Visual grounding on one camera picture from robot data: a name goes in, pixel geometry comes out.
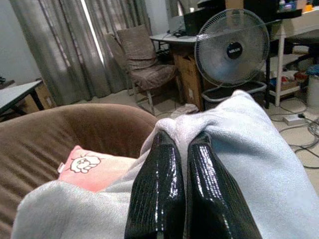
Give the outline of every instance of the pink pillow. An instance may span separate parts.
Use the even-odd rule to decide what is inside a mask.
[[[58,180],[98,192],[122,177],[135,160],[84,150],[77,145],[71,151],[63,170],[59,170],[61,173]]]

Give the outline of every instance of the desk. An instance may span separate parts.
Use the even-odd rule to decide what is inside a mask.
[[[270,94],[275,96],[276,106],[279,106],[281,96],[296,92],[300,89],[300,87],[297,86],[281,91],[285,38],[317,29],[319,29],[319,6],[316,6],[313,11],[303,13],[300,17],[284,19],[271,25],[271,40],[279,40],[276,92],[270,91]],[[175,37],[171,34],[167,35],[166,33],[163,33],[151,36],[150,38],[153,41],[171,44],[196,43],[196,36]]]
[[[35,91],[35,88],[41,84],[42,81],[35,81],[24,85],[0,90],[0,115],[9,109],[13,109],[20,115],[25,115],[25,112],[17,109],[15,104],[23,100],[27,95],[32,96],[39,110],[44,110],[44,107]]]
[[[297,86],[281,91],[285,38],[317,29],[319,29],[319,6],[316,6],[313,11],[303,13],[300,17],[284,19],[272,26],[271,40],[279,40],[276,92],[270,91],[270,94],[275,96],[276,106],[279,106],[281,96],[300,89]]]

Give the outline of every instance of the electric fan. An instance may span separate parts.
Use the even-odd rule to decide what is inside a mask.
[[[250,94],[265,90],[266,84],[251,80],[265,64],[269,47],[265,23],[253,12],[228,9],[213,16],[200,30],[195,45],[200,73],[217,86],[204,91],[202,97],[211,103],[223,101],[227,97],[208,96],[222,87],[242,88]]]

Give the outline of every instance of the white shelf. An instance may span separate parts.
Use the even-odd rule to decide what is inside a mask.
[[[280,96],[284,96],[284,95],[287,95],[287,94],[290,94],[290,93],[293,93],[293,92],[296,92],[296,91],[299,91],[299,90],[300,90],[300,86],[292,87],[292,88],[287,89],[285,91],[281,91],[280,92]],[[270,91],[269,93],[272,96],[276,96],[276,92],[274,92],[274,91]]]

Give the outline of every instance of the tile floor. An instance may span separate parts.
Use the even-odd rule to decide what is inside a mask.
[[[179,103],[176,103],[176,100],[172,95],[174,92],[166,92],[166,94],[162,96],[158,96],[154,98],[155,103],[155,114],[158,119],[166,118],[170,116],[170,113],[172,113],[176,108],[180,106]],[[133,107],[138,107],[137,104],[134,101],[134,96],[129,96],[127,94],[127,91],[121,91],[116,94],[111,94],[104,98],[93,98],[91,101],[81,101],[80,104],[83,103],[110,103],[110,104],[122,104],[122,105],[129,105]],[[147,103],[143,104],[143,106],[146,109],[149,109],[149,106]],[[286,109],[289,109],[293,112],[299,112],[302,111],[305,106],[298,101],[286,101],[282,103],[282,106]],[[271,104],[270,108],[266,110],[268,115],[271,114],[282,114],[287,113],[282,108],[275,107],[273,104]],[[315,120],[319,117],[319,109],[311,109],[308,108],[305,112],[306,117]],[[282,130],[284,128],[287,128],[288,126],[284,122],[273,122],[274,126],[278,130]],[[306,127],[304,128],[298,128],[289,130],[286,132],[283,132],[283,138],[287,141],[289,144],[307,144],[313,140],[312,134],[310,134]],[[317,145],[315,148],[312,149],[314,153],[319,154],[319,145]],[[298,158],[301,160],[301,162],[304,165],[308,166],[319,166],[319,159],[313,156],[312,154],[302,151],[298,153]],[[310,181],[312,182],[316,192],[319,194],[319,169],[306,169],[306,172],[310,178]]]

